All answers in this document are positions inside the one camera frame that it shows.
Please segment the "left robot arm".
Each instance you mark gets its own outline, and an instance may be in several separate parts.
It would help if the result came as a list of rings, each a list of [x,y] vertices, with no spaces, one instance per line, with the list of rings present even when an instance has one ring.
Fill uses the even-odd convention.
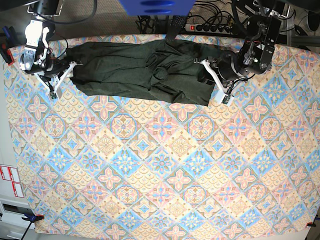
[[[231,1],[231,10],[236,26],[245,35],[243,46],[235,53],[224,50],[218,58],[196,59],[212,77],[218,91],[214,97],[219,104],[230,106],[234,100],[232,91],[236,84],[247,82],[272,67],[275,43],[279,36],[284,11],[289,11],[279,0],[254,0],[257,10],[246,24],[240,22],[237,12],[238,1]]]

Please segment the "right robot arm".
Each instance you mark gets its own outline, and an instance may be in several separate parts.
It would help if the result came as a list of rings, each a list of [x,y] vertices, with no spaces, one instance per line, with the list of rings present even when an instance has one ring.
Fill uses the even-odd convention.
[[[61,59],[62,54],[56,56],[49,46],[56,31],[56,25],[50,21],[60,15],[62,6],[62,0],[38,0],[28,6],[32,18],[24,31],[26,45],[19,61],[20,69],[35,76],[52,100],[62,97],[61,84],[73,76],[74,67],[82,64]]]

